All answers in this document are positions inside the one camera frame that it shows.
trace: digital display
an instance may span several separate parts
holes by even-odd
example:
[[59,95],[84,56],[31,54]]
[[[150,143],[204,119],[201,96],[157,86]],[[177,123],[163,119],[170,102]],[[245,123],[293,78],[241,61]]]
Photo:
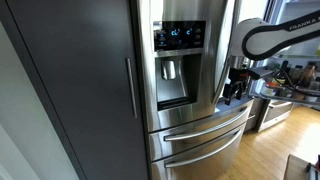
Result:
[[205,24],[205,21],[154,22],[155,51],[203,47]]

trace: wooden floor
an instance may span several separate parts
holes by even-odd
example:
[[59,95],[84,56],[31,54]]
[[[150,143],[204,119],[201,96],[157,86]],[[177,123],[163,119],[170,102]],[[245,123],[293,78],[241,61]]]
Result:
[[288,119],[269,129],[246,132],[232,167],[219,179],[283,179],[289,154],[317,161],[320,112],[298,107]]

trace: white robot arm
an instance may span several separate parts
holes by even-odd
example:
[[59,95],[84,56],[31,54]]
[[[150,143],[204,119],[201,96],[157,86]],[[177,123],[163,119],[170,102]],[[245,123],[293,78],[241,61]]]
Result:
[[231,37],[228,57],[231,82],[225,85],[223,92],[226,104],[230,104],[234,94],[240,99],[246,87],[250,70],[244,64],[245,57],[254,61],[264,60],[290,45],[318,36],[320,10],[279,25],[269,25],[258,18],[239,23]]

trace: ice dispenser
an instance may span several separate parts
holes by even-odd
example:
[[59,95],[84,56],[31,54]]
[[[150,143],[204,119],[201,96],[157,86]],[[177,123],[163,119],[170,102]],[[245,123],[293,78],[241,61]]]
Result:
[[158,110],[197,101],[205,21],[154,22]]

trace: kitchen cabinet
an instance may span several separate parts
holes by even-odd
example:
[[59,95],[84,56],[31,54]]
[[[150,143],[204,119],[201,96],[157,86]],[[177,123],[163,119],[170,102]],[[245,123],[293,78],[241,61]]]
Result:
[[79,177],[147,179],[130,2],[2,0],[1,10]]

